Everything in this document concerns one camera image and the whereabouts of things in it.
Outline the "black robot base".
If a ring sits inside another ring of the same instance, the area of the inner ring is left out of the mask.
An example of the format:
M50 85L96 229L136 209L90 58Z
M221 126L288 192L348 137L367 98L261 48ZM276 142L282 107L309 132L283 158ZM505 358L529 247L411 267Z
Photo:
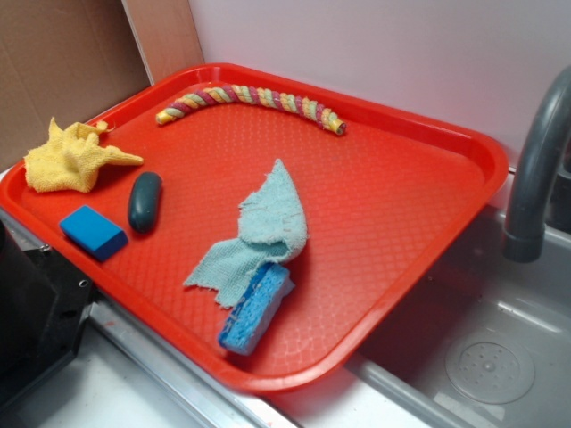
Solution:
M1 409L69 364L93 281L53 248L23 250L1 225Z

